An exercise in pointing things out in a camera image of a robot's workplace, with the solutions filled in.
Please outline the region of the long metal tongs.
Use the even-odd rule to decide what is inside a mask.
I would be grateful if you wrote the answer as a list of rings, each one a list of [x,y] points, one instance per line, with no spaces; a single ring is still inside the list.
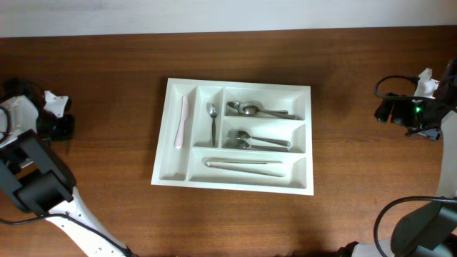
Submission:
[[[228,171],[252,173],[262,176],[273,176],[279,178],[286,176],[283,172],[274,171],[273,169],[274,166],[281,166],[283,164],[281,161],[208,158],[204,161],[204,164],[208,168],[217,168]]]

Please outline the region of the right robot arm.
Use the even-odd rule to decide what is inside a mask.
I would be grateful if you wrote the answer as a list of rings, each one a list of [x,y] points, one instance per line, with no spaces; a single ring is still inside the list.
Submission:
[[[443,77],[436,80],[430,69],[417,76],[404,76],[414,85],[413,94],[382,94],[375,118],[405,128],[407,137],[441,143],[440,149],[408,153],[411,174],[435,171],[438,185],[432,196],[406,196],[382,208],[373,225],[373,242],[354,241],[337,256],[455,256],[456,255],[456,60],[451,59]],[[387,238],[379,235],[383,217],[403,203],[416,209],[401,217]]]

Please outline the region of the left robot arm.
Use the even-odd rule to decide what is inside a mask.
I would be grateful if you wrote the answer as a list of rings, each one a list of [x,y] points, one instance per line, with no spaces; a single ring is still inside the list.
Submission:
[[[51,149],[73,138],[71,98],[26,79],[1,85],[1,190],[20,211],[59,227],[87,256],[133,256],[83,202],[76,177]]]

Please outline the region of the pink plastic knife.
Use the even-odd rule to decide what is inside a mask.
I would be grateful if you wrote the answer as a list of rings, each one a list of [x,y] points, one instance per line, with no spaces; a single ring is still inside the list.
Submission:
[[[179,119],[179,126],[177,128],[176,137],[174,140],[175,148],[182,148],[184,144],[184,130],[186,119],[189,117],[189,100],[186,96],[182,97],[181,102],[181,115]]]

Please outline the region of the metal fork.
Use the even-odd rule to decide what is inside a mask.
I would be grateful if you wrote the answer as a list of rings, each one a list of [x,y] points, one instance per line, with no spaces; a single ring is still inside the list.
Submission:
[[[277,152],[289,152],[289,148],[286,147],[276,147],[276,146],[258,146],[249,144],[243,139],[228,139],[224,148],[233,148],[233,149],[244,149],[244,150],[259,150],[259,151],[277,151]]]
[[[258,137],[258,136],[252,136],[250,133],[244,130],[230,130],[227,132],[227,136],[229,138],[236,138],[236,139],[253,139],[257,141],[263,141],[266,143],[272,143],[275,145],[279,146],[284,146],[284,147],[291,147],[291,142],[290,141],[285,141],[281,139],[273,139],[273,138],[264,138],[264,137]]]

